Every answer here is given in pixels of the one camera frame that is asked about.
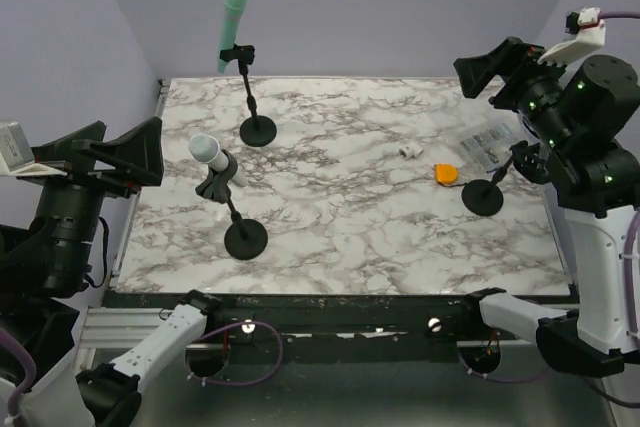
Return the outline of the white microphone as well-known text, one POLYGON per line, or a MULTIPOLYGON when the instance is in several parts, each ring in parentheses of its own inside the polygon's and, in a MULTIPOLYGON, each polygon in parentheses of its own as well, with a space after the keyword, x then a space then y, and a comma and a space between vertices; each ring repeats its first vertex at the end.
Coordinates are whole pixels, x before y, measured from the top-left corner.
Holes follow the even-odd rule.
POLYGON ((191 156, 217 173, 224 172, 230 165, 228 156, 222 151, 218 140, 205 133, 193 135, 188 142, 191 156))

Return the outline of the black microphone stand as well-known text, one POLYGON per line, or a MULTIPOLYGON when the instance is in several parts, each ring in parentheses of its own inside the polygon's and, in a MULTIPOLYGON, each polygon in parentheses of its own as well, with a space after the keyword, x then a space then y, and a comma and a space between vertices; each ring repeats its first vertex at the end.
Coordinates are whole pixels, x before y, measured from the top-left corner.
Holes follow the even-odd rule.
POLYGON ((222 50, 219 59, 236 61, 243 80, 250 117, 244 120, 239 128, 241 140, 250 147, 260 148, 269 145, 277 136, 277 126, 270 117, 258 114, 257 102, 249 81, 249 66, 255 60, 255 47, 234 45, 230 49, 222 50))
POLYGON ((461 200, 473 214, 490 217, 502 209, 504 196, 498 184, 511 167, 530 183, 545 185, 550 182, 547 161, 541 157, 540 143, 529 145, 527 141, 520 141, 509 151, 507 161, 492 174, 490 180, 474 179, 464 185, 461 200))
POLYGON ((206 179, 195 188, 195 193, 205 200, 227 205, 231 225, 224 235, 225 249, 231 257, 247 261, 263 253, 268 243, 268 233, 259 221, 245 219, 232 201, 228 184, 238 172, 235 157, 225 149, 219 149, 208 165, 206 179))

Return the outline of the mint green microphone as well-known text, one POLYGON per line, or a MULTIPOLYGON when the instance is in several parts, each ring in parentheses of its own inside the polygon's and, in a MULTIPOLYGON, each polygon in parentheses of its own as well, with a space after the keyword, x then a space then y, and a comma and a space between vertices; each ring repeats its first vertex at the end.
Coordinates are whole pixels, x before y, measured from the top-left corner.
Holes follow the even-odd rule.
POLYGON ((218 43, 218 54, 235 46, 239 22, 248 0, 224 0, 224 18, 218 43))

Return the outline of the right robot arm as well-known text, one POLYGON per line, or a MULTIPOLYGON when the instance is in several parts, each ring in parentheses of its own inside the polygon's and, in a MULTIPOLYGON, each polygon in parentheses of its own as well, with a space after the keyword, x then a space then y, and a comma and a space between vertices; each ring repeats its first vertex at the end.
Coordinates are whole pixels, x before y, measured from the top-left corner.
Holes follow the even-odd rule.
POLYGON ((460 326, 480 339, 494 329, 534 344, 553 370, 604 378, 639 360, 639 162, 617 134, 639 107, 639 78, 626 61, 581 54, 566 85, 566 62, 547 49, 509 37, 489 53, 459 58, 462 93, 478 96, 503 82, 491 104, 519 114, 537 136, 544 158, 524 144, 510 163, 531 165, 553 186, 573 241, 579 306, 537 305, 499 288, 465 297, 460 326))

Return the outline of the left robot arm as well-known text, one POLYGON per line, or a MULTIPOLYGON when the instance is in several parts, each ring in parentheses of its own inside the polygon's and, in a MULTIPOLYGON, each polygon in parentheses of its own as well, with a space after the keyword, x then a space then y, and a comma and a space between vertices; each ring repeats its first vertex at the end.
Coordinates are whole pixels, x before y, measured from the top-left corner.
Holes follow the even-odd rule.
POLYGON ((93 286, 89 255, 108 229, 108 198, 128 198, 163 178, 162 122, 150 118, 109 141, 94 122, 31 147, 19 123, 1 126, 1 173, 42 188, 27 228, 1 229, 1 395, 9 426, 128 426, 148 384, 192 342, 222 327, 216 302, 189 292, 170 316, 118 358, 76 372, 68 300, 93 286))

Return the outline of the clear plastic parts box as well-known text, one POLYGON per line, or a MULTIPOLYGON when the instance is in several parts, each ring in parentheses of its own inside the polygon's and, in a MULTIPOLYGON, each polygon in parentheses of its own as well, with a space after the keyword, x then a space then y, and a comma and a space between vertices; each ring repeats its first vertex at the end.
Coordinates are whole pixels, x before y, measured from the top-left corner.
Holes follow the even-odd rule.
POLYGON ((453 146, 469 164, 492 172, 508 160, 511 147, 524 139, 514 122, 493 119, 461 131, 453 146))

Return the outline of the small white plastic fitting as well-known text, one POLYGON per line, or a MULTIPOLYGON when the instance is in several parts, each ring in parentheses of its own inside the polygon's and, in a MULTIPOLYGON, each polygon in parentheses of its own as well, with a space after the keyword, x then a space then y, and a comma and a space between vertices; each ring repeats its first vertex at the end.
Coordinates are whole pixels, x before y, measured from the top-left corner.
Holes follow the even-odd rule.
POLYGON ((405 159, 417 158, 423 149, 417 144, 406 144, 399 149, 399 154, 405 159))

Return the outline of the orange tape measure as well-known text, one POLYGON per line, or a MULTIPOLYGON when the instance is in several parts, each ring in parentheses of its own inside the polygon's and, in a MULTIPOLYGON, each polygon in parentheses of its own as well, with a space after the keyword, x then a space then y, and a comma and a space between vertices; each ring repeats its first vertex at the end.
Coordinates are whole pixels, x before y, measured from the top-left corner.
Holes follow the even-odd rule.
POLYGON ((451 164, 435 164, 434 174, 436 182, 443 186, 454 185, 459 178, 458 169, 451 164))

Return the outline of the aluminium extrusion frame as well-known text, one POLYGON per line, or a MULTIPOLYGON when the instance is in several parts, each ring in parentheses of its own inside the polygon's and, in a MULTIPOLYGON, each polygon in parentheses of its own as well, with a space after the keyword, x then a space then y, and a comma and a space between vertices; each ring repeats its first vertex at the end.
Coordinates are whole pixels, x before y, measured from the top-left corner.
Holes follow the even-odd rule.
POLYGON ((82 327, 82 349, 128 350, 155 331, 172 313, 164 308, 92 308, 82 327))

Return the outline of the black front mounting rail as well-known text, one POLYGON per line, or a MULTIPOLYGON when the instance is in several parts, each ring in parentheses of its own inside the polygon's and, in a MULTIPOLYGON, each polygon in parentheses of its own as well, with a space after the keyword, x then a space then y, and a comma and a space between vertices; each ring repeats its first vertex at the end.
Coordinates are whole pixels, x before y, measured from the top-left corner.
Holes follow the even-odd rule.
POLYGON ((235 328, 188 348, 197 371, 223 364, 454 362, 461 346, 505 347, 513 340, 472 321, 455 295, 321 296, 215 294, 206 329, 251 319, 252 334, 235 328))

